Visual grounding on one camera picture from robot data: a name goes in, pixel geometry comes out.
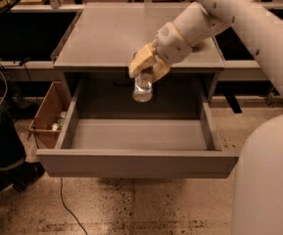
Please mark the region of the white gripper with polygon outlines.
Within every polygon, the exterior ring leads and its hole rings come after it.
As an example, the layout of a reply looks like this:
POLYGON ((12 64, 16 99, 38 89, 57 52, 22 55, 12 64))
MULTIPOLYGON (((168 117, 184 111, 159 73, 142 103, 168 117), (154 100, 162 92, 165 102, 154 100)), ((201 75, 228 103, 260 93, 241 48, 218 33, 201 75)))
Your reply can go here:
POLYGON ((128 71, 131 78, 152 67, 153 82, 169 73, 171 65, 182 62, 192 53, 192 47, 174 23, 166 23, 157 31, 156 40, 145 44, 133 57, 128 71))

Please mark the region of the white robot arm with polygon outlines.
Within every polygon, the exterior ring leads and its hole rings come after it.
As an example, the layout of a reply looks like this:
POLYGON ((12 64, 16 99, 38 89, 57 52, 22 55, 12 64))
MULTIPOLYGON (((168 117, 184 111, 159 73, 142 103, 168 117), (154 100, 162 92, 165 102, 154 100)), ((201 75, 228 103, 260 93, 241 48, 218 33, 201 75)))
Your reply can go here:
MULTIPOLYGON (((283 20, 254 0, 196 0, 160 28, 129 65, 161 79, 202 40, 232 29, 283 101, 283 20)), ((283 235, 283 115, 258 126, 235 169, 231 235, 283 235)))

